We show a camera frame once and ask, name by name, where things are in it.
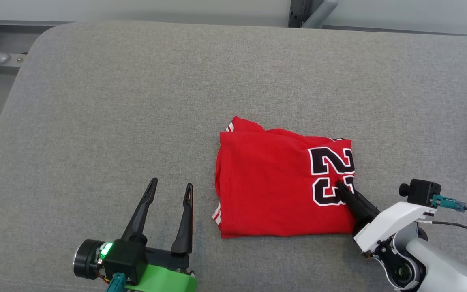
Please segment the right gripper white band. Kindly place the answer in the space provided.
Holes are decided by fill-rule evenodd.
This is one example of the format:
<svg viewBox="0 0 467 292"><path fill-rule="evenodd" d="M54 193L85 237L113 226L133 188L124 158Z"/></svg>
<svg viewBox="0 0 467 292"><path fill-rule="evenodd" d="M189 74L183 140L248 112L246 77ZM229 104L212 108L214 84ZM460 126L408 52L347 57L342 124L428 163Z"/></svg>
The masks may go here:
<svg viewBox="0 0 467 292"><path fill-rule="evenodd" d="M426 216L434 216L437 211L427 206L398 202L380 212L365 196L358 191L352 192L343 181L337 181L336 187L341 201L354 218L353 238L365 258L374 257L390 238ZM419 261L439 260L439 249L417 237L408 240L405 249Z"/></svg>

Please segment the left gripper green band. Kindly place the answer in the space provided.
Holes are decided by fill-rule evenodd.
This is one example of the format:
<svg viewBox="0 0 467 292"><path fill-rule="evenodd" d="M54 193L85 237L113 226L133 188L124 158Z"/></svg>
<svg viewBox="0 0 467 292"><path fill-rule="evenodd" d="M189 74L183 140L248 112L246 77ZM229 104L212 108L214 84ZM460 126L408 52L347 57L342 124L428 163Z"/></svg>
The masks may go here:
<svg viewBox="0 0 467 292"><path fill-rule="evenodd" d="M187 183L183 214L171 251L146 247L146 216L157 189L154 177L141 196L121 240L85 240L73 259L76 277L105 281L108 292L194 292L196 275L189 270L193 251L193 185Z"/></svg>

